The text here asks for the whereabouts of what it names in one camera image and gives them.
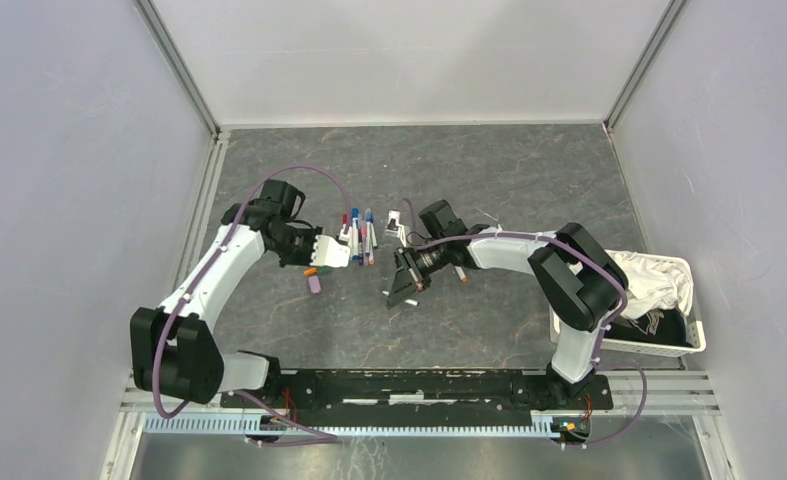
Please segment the orange capped white marker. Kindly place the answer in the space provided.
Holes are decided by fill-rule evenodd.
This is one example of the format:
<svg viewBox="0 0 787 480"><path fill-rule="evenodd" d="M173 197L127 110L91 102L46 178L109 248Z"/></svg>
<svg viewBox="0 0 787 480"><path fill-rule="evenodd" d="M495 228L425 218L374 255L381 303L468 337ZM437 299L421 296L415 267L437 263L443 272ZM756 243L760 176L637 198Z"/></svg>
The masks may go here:
<svg viewBox="0 0 787 480"><path fill-rule="evenodd" d="M458 278L460 279L461 282L466 283L468 281L468 277L467 277L467 275L466 275L466 273L465 273L465 271L464 271L464 269L462 267L455 266L454 270L455 270L456 275L458 276Z"/></svg>

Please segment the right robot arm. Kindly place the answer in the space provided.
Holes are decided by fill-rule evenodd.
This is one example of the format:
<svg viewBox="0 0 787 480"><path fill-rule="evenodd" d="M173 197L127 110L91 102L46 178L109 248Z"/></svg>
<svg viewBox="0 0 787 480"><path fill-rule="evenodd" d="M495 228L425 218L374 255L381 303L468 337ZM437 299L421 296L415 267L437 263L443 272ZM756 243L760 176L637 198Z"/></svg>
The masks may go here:
<svg viewBox="0 0 787 480"><path fill-rule="evenodd" d="M394 252L387 307L425 291L432 274L447 266L530 275L561 324L547 366L547 396L560 408L581 401L597 368L604 332L628 305L629 280L616 261L578 223L539 233L467 227L445 200L424 208L419 219L428 237L414 245L400 212L388 214L385 232L402 245Z"/></svg>

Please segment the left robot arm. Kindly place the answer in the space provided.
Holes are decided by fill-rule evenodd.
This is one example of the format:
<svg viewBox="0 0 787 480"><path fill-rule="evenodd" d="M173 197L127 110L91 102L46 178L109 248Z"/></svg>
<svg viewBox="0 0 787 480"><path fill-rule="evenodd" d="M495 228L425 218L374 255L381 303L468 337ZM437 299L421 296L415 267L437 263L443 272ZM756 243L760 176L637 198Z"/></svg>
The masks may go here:
<svg viewBox="0 0 787 480"><path fill-rule="evenodd" d="M225 213L213 243L172 294L155 308L135 311L130 345L138 389L199 404L239 389L259 407L281 399L283 381L273 374L277 359L223 353L213 331L240 280L268 253L280 266L349 265L352 253L344 241L299 219L305 199L285 181L264 181L257 197Z"/></svg>

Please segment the blue capped white marker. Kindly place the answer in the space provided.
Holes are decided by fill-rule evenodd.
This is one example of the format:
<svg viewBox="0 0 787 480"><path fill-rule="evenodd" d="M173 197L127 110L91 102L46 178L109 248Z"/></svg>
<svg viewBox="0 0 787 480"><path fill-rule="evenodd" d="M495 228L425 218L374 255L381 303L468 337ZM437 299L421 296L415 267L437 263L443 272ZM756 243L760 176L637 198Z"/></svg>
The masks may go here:
<svg viewBox="0 0 787 480"><path fill-rule="evenodd" d="M357 264L362 263L363 254L361 253L361 245L360 245L360 220L359 220L359 209L357 207L353 207L351 210L351 218L350 218L350 249L352 253L352 260Z"/></svg>

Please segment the white cloth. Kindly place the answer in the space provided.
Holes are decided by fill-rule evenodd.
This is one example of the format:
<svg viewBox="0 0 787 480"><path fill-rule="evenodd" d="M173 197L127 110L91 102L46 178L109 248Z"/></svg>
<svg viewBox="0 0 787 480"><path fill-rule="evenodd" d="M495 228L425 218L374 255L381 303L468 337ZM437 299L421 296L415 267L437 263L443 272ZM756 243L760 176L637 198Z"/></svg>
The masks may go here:
<svg viewBox="0 0 787 480"><path fill-rule="evenodd" d="M628 304L621 316L639 319L651 310L691 314L694 279L689 263L678 257L607 250L628 280Z"/></svg>

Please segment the black cloth in basket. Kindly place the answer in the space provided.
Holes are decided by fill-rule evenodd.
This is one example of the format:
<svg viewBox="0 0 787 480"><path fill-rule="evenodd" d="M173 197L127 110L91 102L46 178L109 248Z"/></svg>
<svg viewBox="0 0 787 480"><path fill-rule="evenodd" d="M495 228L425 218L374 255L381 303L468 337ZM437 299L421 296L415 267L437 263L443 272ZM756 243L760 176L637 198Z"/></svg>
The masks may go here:
<svg viewBox="0 0 787 480"><path fill-rule="evenodd" d="M621 326L623 340L665 346L689 347L686 318L678 310L650 310Z"/></svg>

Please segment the white plastic basket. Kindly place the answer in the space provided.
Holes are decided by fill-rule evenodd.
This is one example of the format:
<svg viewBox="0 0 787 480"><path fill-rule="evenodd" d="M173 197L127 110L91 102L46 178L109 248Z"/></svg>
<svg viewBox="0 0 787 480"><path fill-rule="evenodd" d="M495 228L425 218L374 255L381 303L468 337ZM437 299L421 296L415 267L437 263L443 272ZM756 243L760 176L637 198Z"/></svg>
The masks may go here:
<svg viewBox="0 0 787 480"><path fill-rule="evenodd" d="M695 282L679 257L610 250L629 280L628 308L610 323L600 349L678 358L706 350L693 314Z"/></svg>

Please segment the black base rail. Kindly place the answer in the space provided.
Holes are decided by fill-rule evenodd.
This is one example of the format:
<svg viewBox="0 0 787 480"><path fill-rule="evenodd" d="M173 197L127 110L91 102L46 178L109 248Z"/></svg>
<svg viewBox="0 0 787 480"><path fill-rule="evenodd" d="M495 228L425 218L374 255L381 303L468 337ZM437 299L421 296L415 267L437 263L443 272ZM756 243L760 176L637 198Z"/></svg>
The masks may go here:
<svg viewBox="0 0 787 480"><path fill-rule="evenodd" d="M604 375L566 387L557 375L523 369L298 369L276 375L255 395L315 428L528 426L537 412L614 406Z"/></svg>

